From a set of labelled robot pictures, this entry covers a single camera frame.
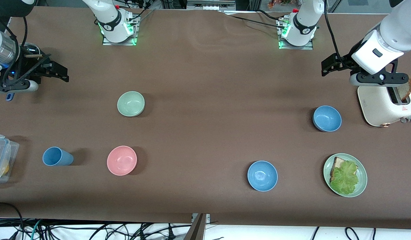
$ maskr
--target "pink bowl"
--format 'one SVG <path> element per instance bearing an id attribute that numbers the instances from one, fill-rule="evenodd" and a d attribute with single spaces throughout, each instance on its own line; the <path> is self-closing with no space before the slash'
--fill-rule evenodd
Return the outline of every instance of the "pink bowl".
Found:
<path id="1" fill-rule="evenodd" d="M 129 174 L 137 164 L 136 152 L 129 146 L 118 146 L 108 156 L 108 169 L 116 176 Z"/>

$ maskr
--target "metal bracket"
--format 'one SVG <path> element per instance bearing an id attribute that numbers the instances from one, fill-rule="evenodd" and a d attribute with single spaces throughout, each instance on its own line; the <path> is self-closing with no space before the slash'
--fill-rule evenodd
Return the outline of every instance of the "metal bracket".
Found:
<path id="1" fill-rule="evenodd" d="M 133 31 L 133 34 L 129 36 L 126 40 L 119 42 L 119 43 L 114 43 L 109 41 L 107 38 L 105 38 L 105 35 L 103 35 L 103 41 L 102 45 L 105 46 L 136 46 L 137 45 L 137 37 L 139 35 L 139 26 L 140 26 L 140 16 L 129 22 L 129 24 L 132 24 L 132 26 L 128 27 L 127 29 L 129 31 Z"/>
<path id="2" fill-rule="evenodd" d="M 198 214 L 192 214 L 190 222 L 193 223 L 197 216 L 198 216 Z M 206 217 L 206 220 L 207 220 L 206 223 L 209 224 L 210 223 L 210 214 L 206 214 L 205 217 Z"/>
<path id="3" fill-rule="evenodd" d="M 278 48 L 279 49 L 294 49 L 294 50 L 312 50 L 312 40 L 309 40 L 309 42 L 304 45 L 304 46 L 294 46 L 290 44 L 285 38 L 282 37 L 283 34 L 286 33 L 287 29 L 290 27 L 289 24 L 289 15 L 285 15 L 283 18 L 280 18 L 279 20 L 275 20 L 275 23 L 277 26 L 283 26 L 284 29 L 278 28 L 277 29 L 277 35 L 278 35 Z"/>
<path id="4" fill-rule="evenodd" d="M 210 214 L 192 214 L 193 223 L 183 240 L 203 240 L 207 222 L 210 223 Z"/>

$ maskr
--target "green bowl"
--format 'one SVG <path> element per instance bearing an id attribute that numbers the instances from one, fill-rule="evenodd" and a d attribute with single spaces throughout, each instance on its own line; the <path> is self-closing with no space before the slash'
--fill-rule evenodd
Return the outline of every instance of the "green bowl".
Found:
<path id="1" fill-rule="evenodd" d="M 138 92 L 126 92 L 118 99 L 117 108 L 120 114 L 126 117 L 135 117 L 141 114 L 145 108 L 145 99 Z"/>
<path id="2" fill-rule="evenodd" d="M 335 157 L 340 157 L 343 160 L 346 161 L 354 161 L 355 165 L 358 166 L 358 170 L 357 170 L 357 177 L 358 177 L 358 183 L 355 185 L 355 190 L 353 193 L 350 194 L 342 194 L 342 193 L 338 193 L 337 191 L 335 191 L 331 185 L 330 185 L 330 172 L 332 171 L 332 167 L 333 167 L 333 163 L 335 162 Z M 344 197 L 356 197 L 358 195 L 360 195 L 361 193 L 364 192 L 364 190 L 366 189 L 367 186 L 367 173 L 366 173 L 366 169 L 364 168 L 363 164 L 361 164 L 361 162 L 356 159 L 355 157 L 346 154 L 346 153 L 337 153 L 334 154 L 332 156 L 330 156 L 326 163 L 324 163 L 324 169 L 323 169 L 323 174 L 324 174 L 324 180 L 326 181 L 327 185 L 329 186 L 329 188 L 334 191 L 336 194 L 339 194 L 340 196 L 344 196 Z"/>

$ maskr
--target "white toaster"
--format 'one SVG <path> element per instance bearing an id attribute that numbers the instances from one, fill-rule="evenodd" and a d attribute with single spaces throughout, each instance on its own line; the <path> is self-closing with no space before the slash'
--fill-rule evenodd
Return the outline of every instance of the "white toaster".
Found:
<path id="1" fill-rule="evenodd" d="M 392 123 L 411 121 L 411 94 L 402 101 L 395 88 L 360 86 L 358 100 L 367 123 L 387 127 Z"/>

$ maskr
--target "lettuce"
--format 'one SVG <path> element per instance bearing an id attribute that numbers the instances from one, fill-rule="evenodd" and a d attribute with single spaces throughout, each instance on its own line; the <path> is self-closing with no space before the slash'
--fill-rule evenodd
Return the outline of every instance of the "lettuce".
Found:
<path id="1" fill-rule="evenodd" d="M 358 183 L 358 177 L 355 175 L 357 168 L 354 161 L 345 161 L 340 164 L 340 167 L 335 167 L 333 169 L 335 179 L 330 182 L 332 189 L 341 194 L 353 193 Z"/>

